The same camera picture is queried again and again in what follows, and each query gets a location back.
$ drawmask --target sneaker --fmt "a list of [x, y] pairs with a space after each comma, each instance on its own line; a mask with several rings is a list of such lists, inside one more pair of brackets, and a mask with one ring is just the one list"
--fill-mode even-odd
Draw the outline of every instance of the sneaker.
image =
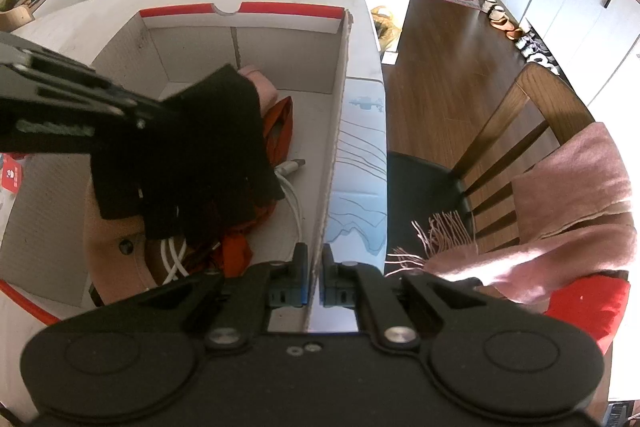
[[544, 66], [545, 68], [548, 68], [550, 66], [546, 55], [543, 55], [542, 53], [534, 53], [530, 55], [529, 58], [527, 58], [527, 62], [536, 62], [540, 64], [540, 66]]
[[516, 41], [516, 48], [518, 48], [519, 50], [523, 49], [527, 44], [531, 44], [532, 40], [531, 37], [529, 37], [528, 35], [524, 35], [523, 37], [520, 37], [517, 41]]
[[535, 43], [538, 45], [540, 53], [551, 55], [551, 53], [549, 52], [549, 48], [546, 47], [546, 44], [543, 41], [541, 41], [540, 39], [535, 39]]
[[524, 46], [524, 48], [522, 48], [520, 52], [522, 53], [523, 57], [527, 58], [538, 52], [538, 46], [535, 42], [530, 42], [529, 44]]

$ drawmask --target cable connector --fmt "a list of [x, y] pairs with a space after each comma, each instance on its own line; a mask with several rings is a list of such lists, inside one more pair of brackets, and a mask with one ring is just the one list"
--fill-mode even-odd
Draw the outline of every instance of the cable connector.
[[274, 171], [276, 174], [280, 176], [289, 176], [292, 172], [297, 171], [300, 167], [302, 167], [306, 162], [301, 159], [296, 160], [287, 160], [286, 162], [278, 165]]

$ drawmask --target red sticker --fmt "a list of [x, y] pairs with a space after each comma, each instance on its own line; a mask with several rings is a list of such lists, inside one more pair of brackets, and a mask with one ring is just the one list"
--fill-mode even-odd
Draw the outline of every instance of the red sticker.
[[2, 165], [2, 187], [17, 193], [22, 183], [22, 166], [8, 154], [4, 155]]

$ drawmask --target scarf fringe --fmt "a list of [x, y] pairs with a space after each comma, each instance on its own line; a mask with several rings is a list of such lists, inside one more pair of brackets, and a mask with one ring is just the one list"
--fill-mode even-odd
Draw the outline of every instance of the scarf fringe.
[[386, 261], [385, 264], [399, 264], [401, 267], [393, 272], [385, 275], [389, 277], [394, 273], [405, 270], [424, 270], [424, 264], [433, 256], [450, 248], [460, 247], [462, 245], [471, 245], [475, 240], [471, 238], [466, 231], [465, 225], [458, 211], [438, 212], [429, 218], [429, 233], [425, 233], [424, 229], [417, 221], [411, 222], [418, 235], [418, 239], [422, 243], [424, 249], [424, 257], [408, 253], [403, 248], [394, 248], [393, 253], [388, 257], [393, 261]]

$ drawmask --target cardboard box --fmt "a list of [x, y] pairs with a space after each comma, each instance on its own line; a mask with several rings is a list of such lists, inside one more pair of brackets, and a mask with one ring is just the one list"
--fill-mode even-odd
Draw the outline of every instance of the cardboard box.
[[[289, 158], [304, 158], [306, 165], [290, 181], [302, 202], [304, 241], [316, 257], [326, 225], [350, 27], [349, 13], [331, 6], [245, 2], [232, 14], [213, 4], [144, 9], [109, 40], [93, 66], [126, 89], [160, 100], [224, 64], [258, 66], [280, 97], [293, 99]], [[82, 254], [88, 176], [87, 156], [35, 155], [0, 247], [0, 279], [55, 317], [92, 307]], [[295, 221], [281, 201], [250, 235], [253, 262], [289, 259], [295, 236]]]

